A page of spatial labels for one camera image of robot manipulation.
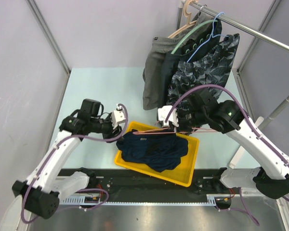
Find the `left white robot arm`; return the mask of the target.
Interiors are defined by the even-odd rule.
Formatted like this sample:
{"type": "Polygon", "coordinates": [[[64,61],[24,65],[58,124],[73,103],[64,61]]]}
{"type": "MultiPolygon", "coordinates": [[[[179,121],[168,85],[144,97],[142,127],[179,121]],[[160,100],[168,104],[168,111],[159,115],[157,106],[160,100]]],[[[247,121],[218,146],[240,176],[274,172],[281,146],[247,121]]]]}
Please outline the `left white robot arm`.
{"type": "Polygon", "coordinates": [[[25,218],[25,211],[48,219],[56,212],[60,201],[77,192],[96,190],[95,172],[83,167],[61,184],[55,184],[55,180],[69,156],[84,139],[111,143],[123,136],[126,128],[120,124],[128,124],[127,108],[119,103],[105,119],[102,118],[103,112],[104,106],[99,101],[84,99],[80,109],[62,120],[53,145],[35,170],[25,181],[17,180],[13,184],[14,195],[22,196],[20,216],[25,224],[31,223],[25,218]]]}

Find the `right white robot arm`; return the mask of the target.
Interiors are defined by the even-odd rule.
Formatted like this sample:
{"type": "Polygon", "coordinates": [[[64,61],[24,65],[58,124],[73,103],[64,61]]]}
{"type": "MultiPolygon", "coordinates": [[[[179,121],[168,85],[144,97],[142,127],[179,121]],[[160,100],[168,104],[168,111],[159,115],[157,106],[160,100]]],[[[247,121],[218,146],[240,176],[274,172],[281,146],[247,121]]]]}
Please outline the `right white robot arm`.
{"type": "Polygon", "coordinates": [[[252,169],[221,168],[212,181],[216,192],[251,188],[271,199],[289,194],[289,156],[259,130],[235,98],[219,103],[207,88],[196,87],[182,95],[173,107],[174,122],[179,127],[209,125],[235,140],[259,163],[252,169]]]}

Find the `navy blue shorts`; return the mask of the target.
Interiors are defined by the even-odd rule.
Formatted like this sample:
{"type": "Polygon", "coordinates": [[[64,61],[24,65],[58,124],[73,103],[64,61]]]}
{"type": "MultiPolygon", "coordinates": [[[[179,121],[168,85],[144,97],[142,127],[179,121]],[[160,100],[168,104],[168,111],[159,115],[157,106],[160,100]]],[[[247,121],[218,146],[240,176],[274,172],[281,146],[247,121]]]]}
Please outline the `navy blue shorts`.
{"type": "Polygon", "coordinates": [[[116,146],[126,162],[146,164],[157,172],[173,170],[188,154],[188,141],[175,134],[134,135],[126,133],[116,146]]]}

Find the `pink wire hanger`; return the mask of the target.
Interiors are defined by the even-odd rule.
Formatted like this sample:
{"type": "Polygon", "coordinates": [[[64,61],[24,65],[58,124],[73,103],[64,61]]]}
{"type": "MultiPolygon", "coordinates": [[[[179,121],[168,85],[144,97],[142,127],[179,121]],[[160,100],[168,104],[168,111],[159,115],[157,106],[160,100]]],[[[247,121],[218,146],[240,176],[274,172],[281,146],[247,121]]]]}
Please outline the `pink wire hanger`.
{"type": "Polygon", "coordinates": [[[152,130],[146,130],[146,131],[134,131],[134,135],[160,135],[160,134],[184,134],[187,135],[188,133],[213,133],[217,132],[214,129],[211,128],[197,128],[197,127],[192,127],[192,131],[175,131],[175,130],[169,130],[168,128],[158,128],[158,129],[152,129],[152,130]]]}

